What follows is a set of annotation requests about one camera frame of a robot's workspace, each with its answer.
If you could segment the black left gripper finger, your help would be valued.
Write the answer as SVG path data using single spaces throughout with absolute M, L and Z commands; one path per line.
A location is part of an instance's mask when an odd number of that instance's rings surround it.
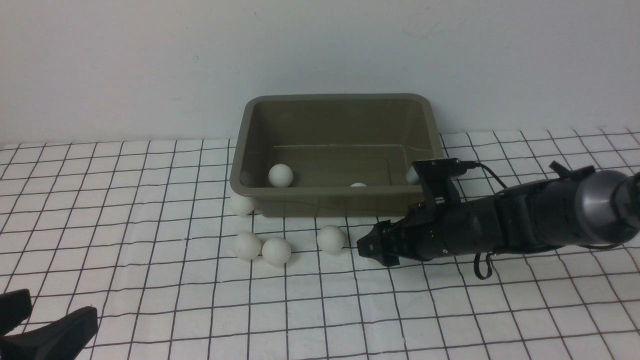
M 33 310 L 29 289 L 18 289 L 0 295 L 0 336 L 14 330 Z
M 98 310 L 85 306 L 35 330 L 1 337 L 2 360 L 75 360 L 98 332 Z

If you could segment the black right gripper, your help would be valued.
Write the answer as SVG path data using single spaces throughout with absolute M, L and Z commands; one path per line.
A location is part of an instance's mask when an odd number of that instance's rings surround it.
M 359 256 L 384 267 L 399 265 L 400 257 L 429 261 L 491 252 L 501 246 L 498 210 L 491 198 L 414 207 L 403 219 L 373 225 L 356 246 Z

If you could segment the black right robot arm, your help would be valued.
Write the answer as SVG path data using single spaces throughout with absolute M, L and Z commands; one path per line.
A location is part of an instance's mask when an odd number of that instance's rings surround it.
M 565 246 L 615 248 L 639 234 L 639 175 L 592 166 L 569 170 L 551 163 L 557 178 L 506 187 L 462 201 L 436 161 L 413 164 L 423 201 L 404 218 L 380 221 L 357 241 L 361 257 L 391 267 L 400 258 L 428 262 L 462 255 L 532 255 Z

